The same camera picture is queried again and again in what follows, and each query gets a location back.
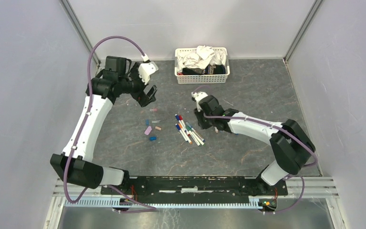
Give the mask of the pink highlighter cap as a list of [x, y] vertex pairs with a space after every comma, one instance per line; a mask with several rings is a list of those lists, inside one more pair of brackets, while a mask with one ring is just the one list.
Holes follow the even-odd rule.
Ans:
[[147, 128], [146, 128], [146, 130], [144, 131], [144, 134], [145, 135], [149, 135], [150, 133], [151, 133], [151, 131], [152, 131], [152, 127], [151, 126], [148, 126]]

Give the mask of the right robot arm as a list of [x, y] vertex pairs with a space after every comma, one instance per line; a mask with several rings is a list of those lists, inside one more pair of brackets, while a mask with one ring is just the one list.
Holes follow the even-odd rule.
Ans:
[[245, 135], [272, 148], [274, 161], [257, 177], [259, 193], [270, 194], [279, 181], [317, 163], [315, 146], [298, 122], [292, 119], [283, 123], [266, 121], [232, 108], [223, 109], [214, 96], [205, 92], [193, 92], [192, 100], [196, 103], [194, 113], [202, 129], [214, 127], [219, 131]]

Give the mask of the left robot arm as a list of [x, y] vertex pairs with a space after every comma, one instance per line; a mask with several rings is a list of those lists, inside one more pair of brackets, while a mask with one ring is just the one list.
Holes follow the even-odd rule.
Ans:
[[87, 87], [82, 114], [70, 141], [62, 153], [51, 156], [50, 164], [64, 183], [92, 189], [112, 185], [118, 194], [130, 190], [129, 172], [93, 163], [93, 153], [104, 120], [120, 95], [131, 95], [141, 107], [156, 100], [155, 85], [144, 91], [156, 71], [157, 65], [150, 60], [132, 63], [123, 57], [106, 57], [104, 69]]

